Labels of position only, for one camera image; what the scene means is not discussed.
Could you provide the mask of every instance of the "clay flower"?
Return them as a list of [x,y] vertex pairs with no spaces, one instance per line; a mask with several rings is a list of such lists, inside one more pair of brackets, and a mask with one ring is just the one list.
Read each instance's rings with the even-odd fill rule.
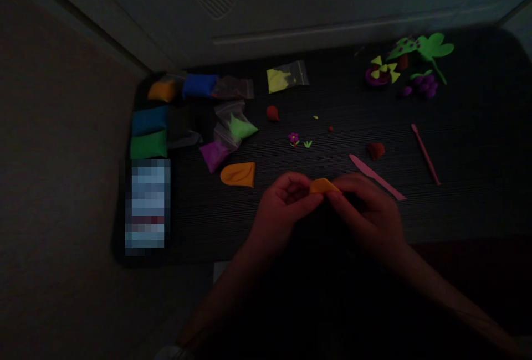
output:
[[290,142],[293,144],[296,141],[299,141],[299,135],[297,133],[290,133],[288,139],[290,139]]
[[297,133],[290,133],[288,139],[290,140],[290,145],[294,148],[299,144],[299,135]]

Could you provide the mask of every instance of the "dark red clay piece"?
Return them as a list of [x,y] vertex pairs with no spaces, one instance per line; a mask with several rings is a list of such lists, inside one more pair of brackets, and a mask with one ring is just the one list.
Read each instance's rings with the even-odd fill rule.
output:
[[370,153],[371,159],[376,161],[384,155],[384,145],[382,143],[369,143],[367,151]]
[[279,119],[279,110],[273,105],[270,105],[268,108],[266,108],[266,117],[272,122],[281,121],[281,119]]

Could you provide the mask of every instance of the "cabinet door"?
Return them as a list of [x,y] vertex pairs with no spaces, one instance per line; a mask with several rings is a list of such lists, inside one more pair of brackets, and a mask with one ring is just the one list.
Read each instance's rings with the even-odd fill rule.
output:
[[495,22],[522,0],[115,0],[180,66]]

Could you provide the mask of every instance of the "purple clay grapes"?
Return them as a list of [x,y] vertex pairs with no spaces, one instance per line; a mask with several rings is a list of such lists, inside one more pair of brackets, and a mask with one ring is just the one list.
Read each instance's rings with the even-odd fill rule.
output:
[[429,89],[429,90],[427,90],[427,92],[425,93],[425,98],[427,98],[427,99],[429,99],[429,98],[433,98],[435,95],[436,95],[436,91],[435,91],[435,89]]
[[[420,94],[423,94],[425,98],[430,99],[436,95],[436,89],[438,88],[438,82],[436,82],[436,77],[434,75],[417,76],[414,78],[412,82],[414,86],[417,87],[417,91]],[[407,86],[402,90],[401,95],[406,97],[410,95],[411,92],[412,92],[412,88]]]
[[401,90],[401,96],[408,97],[412,94],[412,88],[410,86],[406,86],[403,90]]

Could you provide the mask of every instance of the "child's hand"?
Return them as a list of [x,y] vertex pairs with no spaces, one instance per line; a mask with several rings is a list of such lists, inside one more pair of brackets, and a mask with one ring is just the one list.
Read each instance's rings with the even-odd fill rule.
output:
[[260,200],[247,243],[262,255],[280,254],[290,240],[295,222],[323,201],[321,194],[309,195],[311,182],[296,172],[279,177]]

